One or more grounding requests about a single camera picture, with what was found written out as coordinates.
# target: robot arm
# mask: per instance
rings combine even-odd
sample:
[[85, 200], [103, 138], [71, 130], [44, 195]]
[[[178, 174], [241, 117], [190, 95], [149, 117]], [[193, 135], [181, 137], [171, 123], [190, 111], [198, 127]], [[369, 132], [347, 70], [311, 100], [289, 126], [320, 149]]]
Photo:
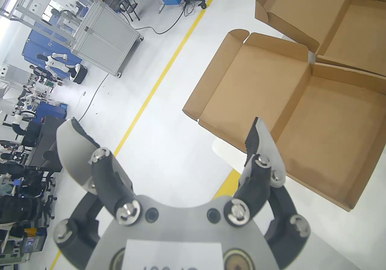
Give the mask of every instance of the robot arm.
[[[129, 240], [220, 242], [225, 268], [231, 262], [235, 267], [241, 258], [240, 265], [246, 262], [250, 268], [284, 269], [303, 249], [310, 226], [297, 214], [283, 186], [284, 164], [261, 119], [255, 119], [245, 144], [247, 162], [233, 197], [222, 196], [194, 208], [173, 208], [136, 195], [112, 152], [99, 147], [75, 119], [66, 121], [57, 130], [59, 159], [87, 194], [70, 218], [57, 225], [55, 242], [82, 270], [117, 264], [121, 266], [114, 269], [123, 269]], [[264, 236], [251, 220], [266, 201], [274, 220]], [[103, 206], [114, 220], [99, 238], [95, 218]]]

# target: brown cardboard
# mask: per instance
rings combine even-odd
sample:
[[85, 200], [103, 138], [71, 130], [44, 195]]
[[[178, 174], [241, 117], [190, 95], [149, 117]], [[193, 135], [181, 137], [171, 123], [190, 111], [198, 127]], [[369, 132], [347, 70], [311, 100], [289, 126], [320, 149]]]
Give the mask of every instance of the brown cardboard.
[[386, 75], [386, 0], [256, 0], [255, 17], [317, 62]]
[[226, 36], [183, 111], [244, 152], [251, 123], [263, 118], [288, 175], [349, 211], [386, 143], [386, 78], [310, 68], [304, 45], [247, 35]]

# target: window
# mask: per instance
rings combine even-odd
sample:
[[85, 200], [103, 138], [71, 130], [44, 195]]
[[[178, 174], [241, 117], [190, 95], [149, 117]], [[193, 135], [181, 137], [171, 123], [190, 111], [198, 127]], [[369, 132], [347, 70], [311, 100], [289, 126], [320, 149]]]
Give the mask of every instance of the window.
[[55, 2], [54, 0], [51, 0], [48, 4], [47, 8], [45, 9], [43, 15], [42, 15], [43, 20], [46, 20], [47, 22], [49, 22], [49, 20], [52, 17], [52, 13], [51, 13], [52, 9], [62, 11], [63, 7], [60, 4], [58, 4], [57, 2]]

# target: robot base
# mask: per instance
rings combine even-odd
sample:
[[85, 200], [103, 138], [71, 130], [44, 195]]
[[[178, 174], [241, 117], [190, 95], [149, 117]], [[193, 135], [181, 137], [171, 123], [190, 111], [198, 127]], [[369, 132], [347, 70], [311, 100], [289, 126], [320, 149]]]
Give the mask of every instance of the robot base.
[[74, 83], [81, 84], [84, 78], [86, 77], [87, 68], [81, 64], [77, 64], [75, 66], [75, 70], [76, 70], [76, 76], [74, 78], [70, 76], [70, 79]]

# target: metal screw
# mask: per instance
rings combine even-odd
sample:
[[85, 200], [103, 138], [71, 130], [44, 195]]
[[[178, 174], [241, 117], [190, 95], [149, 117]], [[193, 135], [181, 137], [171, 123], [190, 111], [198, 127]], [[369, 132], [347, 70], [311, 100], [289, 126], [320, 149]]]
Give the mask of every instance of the metal screw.
[[289, 222], [295, 226], [295, 229], [299, 232], [299, 235], [302, 238], [306, 238], [311, 233], [310, 224], [308, 221], [301, 215], [292, 215], [289, 219]]
[[255, 160], [255, 163], [262, 168], [269, 168], [271, 166], [271, 163], [269, 162], [269, 158], [266, 157], [265, 155], [258, 155], [257, 160]]
[[245, 208], [241, 204], [233, 205], [231, 211], [237, 219], [242, 219], [245, 216]]
[[128, 202], [118, 208], [115, 216], [119, 224], [128, 226], [138, 219], [140, 210], [139, 202], [134, 199], [131, 203]]
[[240, 199], [231, 200], [232, 207], [230, 208], [230, 214], [228, 214], [228, 220], [236, 226], [245, 225], [251, 216], [247, 204]]
[[72, 231], [68, 227], [68, 219], [59, 222], [54, 229], [54, 240], [56, 243], [67, 241], [72, 235]]
[[100, 147], [91, 156], [91, 161], [96, 163], [98, 160], [110, 155], [110, 151], [107, 148]]
[[279, 177], [277, 176], [277, 173], [275, 170], [272, 171], [272, 179], [275, 181], [275, 182], [278, 182], [279, 181]]

